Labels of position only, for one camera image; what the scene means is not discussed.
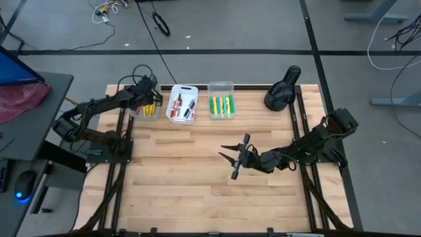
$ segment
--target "white cable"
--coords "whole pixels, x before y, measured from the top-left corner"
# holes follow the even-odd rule
[[[371,63],[371,65],[373,65],[373,67],[375,67],[375,68],[377,68],[377,69],[379,69],[379,70],[396,70],[396,69],[401,69],[401,68],[403,68],[403,66],[396,66],[396,67],[394,67],[394,68],[381,68],[381,67],[378,67],[378,66],[376,66],[374,63],[373,63],[373,61],[371,60],[371,57],[370,57],[370,47],[371,47],[371,45],[372,45],[372,43],[373,43],[373,39],[374,39],[374,36],[376,35],[376,32],[377,32],[377,28],[379,28],[379,25],[380,25],[380,23],[382,23],[382,20],[384,19],[384,17],[389,13],[389,11],[393,8],[393,6],[384,14],[384,16],[379,20],[379,22],[377,23],[377,26],[376,26],[376,28],[374,29],[374,32],[373,32],[373,35],[372,35],[372,37],[371,37],[371,40],[370,40],[370,43],[368,44],[368,47],[367,47],[367,57],[368,57],[368,60],[370,60],[370,63]],[[415,62],[415,63],[412,63],[411,65],[408,65],[407,67],[410,67],[410,66],[414,66],[414,65],[417,65],[419,62],[421,62],[421,59],[418,61],[418,62]]]
[[[94,8],[94,10],[93,10],[93,13],[92,13],[92,22],[94,23],[94,24],[101,24],[101,23],[104,23],[104,20],[102,20],[102,21],[100,21],[100,22],[96,22],[95,21],[95,13],[97,12],[97,9],[99,8],[99,7],[102,7],[102,6],[104,6],[104,5],[107,5],[107,4],[109,4],[109,0],[108,1],[106,1],[105,3],[103,3],[103,4],[100,4],[100,5],[98,5],[98,6],[96,6],[95,8]],[[122,5],[121,3],[113,3],[113,4],[111,4],[111,6],[110,6],[110,8],[111,8],[111,10],[113,11],[113,13],[114,14],[118,14],[118,8],[117,8],[117,5]]]

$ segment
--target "clear plastic container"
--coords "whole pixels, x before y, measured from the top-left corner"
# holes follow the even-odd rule
[[[161,85],[157,84],[155,89],[157,92],[161,93]],[[140,106],[136,109],[136,111],[130,111],[130,114],[134,117],[135,120],[154,122],[158,121],[161,109],[162,105],[155,106],[155,108],[152,105]]]
[[[165,115],[173,123],[185,125],[193,124],[198,95],[199,90],[195,86],[174,85],[171,89],[171,95]],[[178,98],[182,100],[181,104],[176,104]]]
[[[232,119],[235,108],[234,83],[210,82],[208,84],[208,107],[211,119]]]

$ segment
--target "white plastic bin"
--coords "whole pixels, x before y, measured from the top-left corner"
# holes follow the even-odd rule
[[[177,98],[182,100],[181,105],[177,107],[178,114],[174,116],[173,109],[176,106],[174,102],[177,101]],[[191,125],[193,124],[195,118],[194,114],[196,111],[197,105],[197,96],[199,95],[199,90],[194,86],[184,86],[184,85],[175,85],[171,89],[170,99],[168,100],[168,106],[166,108],[165,115],[173,123]],[[194,106],[191,111],[188,113],[187,117],[184,117],[187,109],[190,109],[189,106],[194,102]]]

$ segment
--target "green marker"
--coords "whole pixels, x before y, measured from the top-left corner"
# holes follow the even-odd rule
[[[212,98],[209,98],[209,109],[210,109],[210,113],[213,114],[213,101],[212,101]]]
[[[230,95],[229,98],[230,98],[230,111],[231,111],[231,114],[234,114],[235,113],[235,111],[234,111],[234,98],[233,98],[232,95]]]

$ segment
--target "keyboard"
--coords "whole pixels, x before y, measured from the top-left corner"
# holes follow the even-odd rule
[[[0,193],[6,192],[8,164],[8,160],[0,159]]]

